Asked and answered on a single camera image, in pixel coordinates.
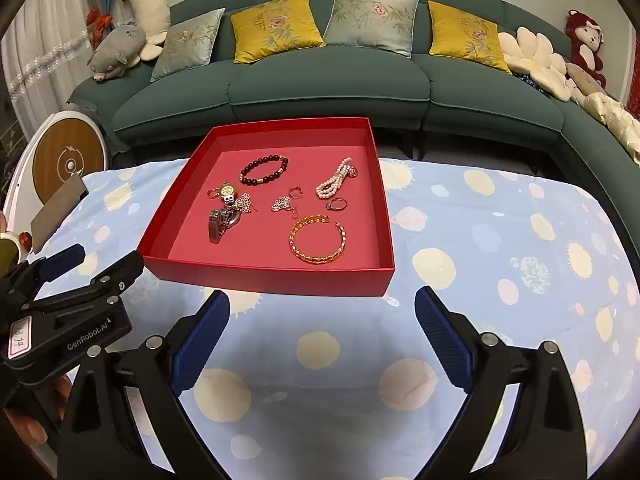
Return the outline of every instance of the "red teddy bear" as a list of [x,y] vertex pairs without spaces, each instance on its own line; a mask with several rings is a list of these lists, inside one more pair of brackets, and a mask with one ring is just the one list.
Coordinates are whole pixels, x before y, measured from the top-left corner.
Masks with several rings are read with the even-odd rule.
[[572,9],[566,22],[566,34],[572,43],[571,62],[581,67],[604,88],[607,79],[598,73],[602,70],[602,60],[598,51],[604,43],[600,25],[586,14]]

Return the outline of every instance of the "pearl necklace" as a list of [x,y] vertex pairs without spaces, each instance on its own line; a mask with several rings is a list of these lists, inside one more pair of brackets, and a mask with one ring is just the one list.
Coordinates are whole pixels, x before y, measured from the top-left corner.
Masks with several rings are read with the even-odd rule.
[[345,158],[335,170],[334,176],[329,180],[325,180],[320,186],[316,187],[316,195],[318,198],[330,198],[342,186],[342,182],[347,176],[351,178],[358,176],[358,170],[354,166],[350,166],[347,162],[351,162],[351,157]]

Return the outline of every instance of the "human hand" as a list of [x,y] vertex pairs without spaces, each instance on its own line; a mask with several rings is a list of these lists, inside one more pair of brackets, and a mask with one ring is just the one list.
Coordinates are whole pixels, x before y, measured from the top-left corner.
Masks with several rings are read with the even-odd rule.
[[[60,418],[65,416],[65,404],[71,393],[71,381],[66,375],[59,377],[53,383],[56,391],[56,403]],[[47,432],[44,428],[30,416],[14,410],[5,409],[4,413],[9,423],[14,427],[15,432],[27,446],[39,446],[47,441]]]

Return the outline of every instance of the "white sheer curtain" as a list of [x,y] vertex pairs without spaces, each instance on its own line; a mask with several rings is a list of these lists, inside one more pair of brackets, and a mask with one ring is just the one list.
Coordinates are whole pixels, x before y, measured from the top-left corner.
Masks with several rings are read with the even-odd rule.
[[2,65],[15,114],[30,139],[52,113],[70,109],[91,76],[86,0],[26,0],[2,38]]

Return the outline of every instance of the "metal bolt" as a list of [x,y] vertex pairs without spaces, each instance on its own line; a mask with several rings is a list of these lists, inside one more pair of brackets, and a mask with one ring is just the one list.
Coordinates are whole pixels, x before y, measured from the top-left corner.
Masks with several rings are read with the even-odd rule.
[[545,341],[542,348],[544,348],[549,354],[555,354],[558,351],[558,345],[553,341]]
[[102,351],[102,348],[100,348],[98,345],[91,345],[91,346],[89,346],[88,350],[86,351],[86,354],[89,357],[98,357],[98,355],[100,355],[101,351]]
[[491,332],[485,332],[480,336],[480,341],[487,346],[496,346],[498,344],[498,336]]
[[155,350],[156,348],[160,348],[162,345],[162,338],[159,335],[153,335],[149,339],[146,340],[146,347],[150,350]]

